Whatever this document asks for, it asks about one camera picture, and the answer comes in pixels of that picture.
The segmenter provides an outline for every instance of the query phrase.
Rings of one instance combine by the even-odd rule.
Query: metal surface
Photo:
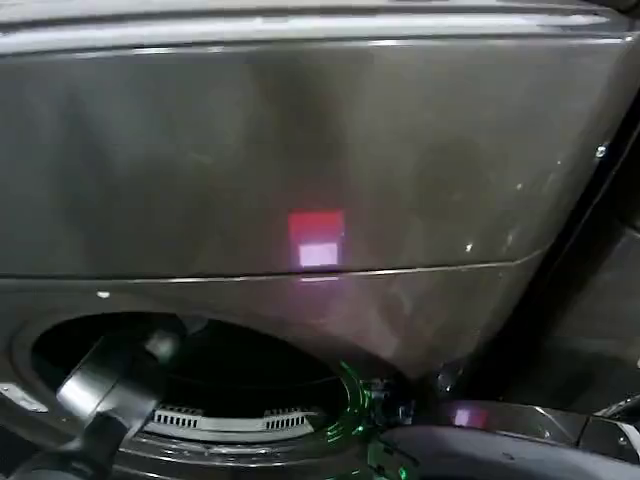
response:
[[[566,259],[573,278],[546,300],[552,326],[507,398],[605,415],[611,408],[632,422],[640,419],[640,237],[604,213]]]
[[[0,404],[11,428],[45,444],[77,431],[31,347],[103,312],[221,319],[361,378],[424,385],[453,366],[455,382],[637,90],[637,32],[575,2],[419,10],[0,36],[0,380],[51,409]],[[360,465],[360,414],[302,444],[142,435],[118,465],[326,478]]]
[[[428,418],[435,425],[478,428],[566,446],[578,444],[588,420],[551,408],[483,401],[448,402],[429,412]]]
[[[637,465],[603,455],[467,428],[405,427],[381,440],[370,449],[369,461],[374,467],[393,465],[384,469],[385,478],[393,480],[633,480],[640,475]]]
[[[5,57],[2,273],[366,270],[544,249],[635,93],[636,33],[605,10],[580,26],[568,7],[451,8],[394,15],[373,40],[384,15],[311,23],[326,36],[355,22],[353,41]],[[151,23],[154,45],[185,32]],[[296,23],[266,25],[288,38]]]

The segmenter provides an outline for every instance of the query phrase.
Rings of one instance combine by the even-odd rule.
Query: washing machine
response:
[[[68,440],[101,337],[188,332],[118,475],[369,478],[640,86],[635,21],[574,0],[0,6],[0,422]]]

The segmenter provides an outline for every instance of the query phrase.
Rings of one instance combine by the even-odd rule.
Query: circular opening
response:
[[[56,390],[103,335],[141,322],[175,319],[169,314],[127,312],[63,322],[37,339],[33,367]],[[170,370],[163,405],[150,424],[157,428],[148,426],[148,431],[204,442],[263,442],[317,431],[347,409],[340,376],[287,342],[222,321],[180,319],[189,335]],[[251,425],[242,419],[261,419],[260,428],[269,432],[257,437],[246,431],[241,437],[229,435],[229,428],[233,432],[236,426],[246,430]],[[205,425],[227,433],[202,433]]]

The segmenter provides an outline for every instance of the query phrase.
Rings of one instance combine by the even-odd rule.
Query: shiny edge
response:
[[[247,15],[33,26],[0,35],[0,54],[181,45],[206,42],[410,38],[448,35],[601,36],[624,41],[629,24],[613,12],[421,12],[378,15]]]

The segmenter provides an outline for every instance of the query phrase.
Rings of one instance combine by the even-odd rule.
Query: white grille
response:
[[[312,433],[307,420],[317,412],[303,408],[268,410],[262,418],[205,417],[201,410],[162,405],[145,431],[207,442],[254,443]]]

